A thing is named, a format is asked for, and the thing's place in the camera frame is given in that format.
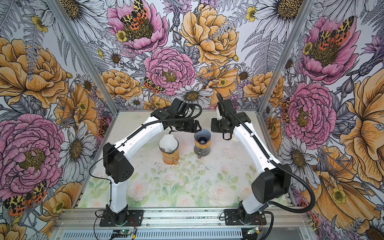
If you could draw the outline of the blue glass dripper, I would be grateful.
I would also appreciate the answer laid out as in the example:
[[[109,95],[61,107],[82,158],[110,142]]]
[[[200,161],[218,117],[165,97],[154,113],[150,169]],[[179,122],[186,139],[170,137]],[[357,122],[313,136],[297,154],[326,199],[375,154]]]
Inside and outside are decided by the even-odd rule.
[[[197,146],[211,145],[211,133],[206,129],[202,129],[201,131],[195,133],[194,139],[195,145]]]

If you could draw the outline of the orange glass carafe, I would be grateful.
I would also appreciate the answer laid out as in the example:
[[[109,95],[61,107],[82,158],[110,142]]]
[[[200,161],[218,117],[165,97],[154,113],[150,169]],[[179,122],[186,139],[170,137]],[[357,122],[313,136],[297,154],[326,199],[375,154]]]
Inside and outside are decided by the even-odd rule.
[[[179,161],[180,155],[179,155],[179,150],[176,149],[172,153],[166,153],[162,152],[162,159],[165,164],[168,165],[177,165]]]

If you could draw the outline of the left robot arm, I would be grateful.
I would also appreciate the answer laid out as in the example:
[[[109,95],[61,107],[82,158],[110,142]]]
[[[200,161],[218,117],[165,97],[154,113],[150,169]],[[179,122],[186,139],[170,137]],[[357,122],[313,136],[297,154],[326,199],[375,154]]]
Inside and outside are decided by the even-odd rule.
[[[103,147],[103,165],[108,179],[111,181],[110,203],[101,216],[101,227],[140,226],[139,217],[143,211],[131,218],[127,203],[129,178],[134,173],[130,159],[151,138],[167,128],[178,132],[196,133],[201,129],[196,120],[202,108],[195,104],[181,104],[179,107],[169,106],[156,109],[150,117],[134,132],[121,141]]]

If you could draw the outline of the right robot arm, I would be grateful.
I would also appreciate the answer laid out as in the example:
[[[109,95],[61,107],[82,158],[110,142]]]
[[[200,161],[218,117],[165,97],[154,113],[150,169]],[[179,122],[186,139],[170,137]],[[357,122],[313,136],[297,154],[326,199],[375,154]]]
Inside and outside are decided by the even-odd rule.
[[[252,193],[239,203],[240,220],[248,224],[256,214],[268,208],[272,201],[289,191],[292,170],[282,165],[266,148],[256,133],[251,119],[244,112],[236,112],[231,100],[219,100],[218,116],[211,121],[211,131],[235,137],[245,148],[259,174],[252,182]]]

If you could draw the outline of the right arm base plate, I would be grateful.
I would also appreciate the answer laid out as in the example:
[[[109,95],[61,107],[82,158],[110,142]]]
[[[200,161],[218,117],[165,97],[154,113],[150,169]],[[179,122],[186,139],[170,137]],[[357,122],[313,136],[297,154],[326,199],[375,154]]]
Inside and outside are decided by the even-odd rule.
[[[264,214],[260,212],[247,214],[241,208],[225,209],[224,216],[220,215],[219,218],[225,222],[226,226],[264,226],[267,224]]]

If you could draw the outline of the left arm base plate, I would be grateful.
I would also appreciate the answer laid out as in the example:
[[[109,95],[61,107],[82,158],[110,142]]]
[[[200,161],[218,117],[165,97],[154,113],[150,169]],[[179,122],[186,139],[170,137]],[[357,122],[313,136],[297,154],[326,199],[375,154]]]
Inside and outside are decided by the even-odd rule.
[[[105,211],[100,220],[100,227],[140,227],[142,225],[143,210],[123,210],[114,213]]]

